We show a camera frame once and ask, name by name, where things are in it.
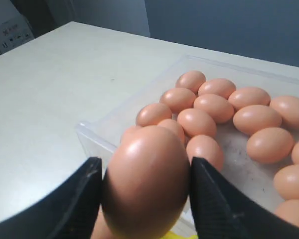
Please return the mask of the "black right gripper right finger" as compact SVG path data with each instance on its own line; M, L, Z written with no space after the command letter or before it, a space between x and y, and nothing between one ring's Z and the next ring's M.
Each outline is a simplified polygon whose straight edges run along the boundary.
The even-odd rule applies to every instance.
M200 239L299 239L299 228L245 196L206 159L191 163L190 207Z

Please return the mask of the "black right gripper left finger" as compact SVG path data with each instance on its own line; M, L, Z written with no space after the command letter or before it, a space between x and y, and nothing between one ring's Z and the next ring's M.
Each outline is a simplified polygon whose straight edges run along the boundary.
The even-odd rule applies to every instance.
M88 239L102 194L102 161L88 158L45 198L0 223L0 239Z

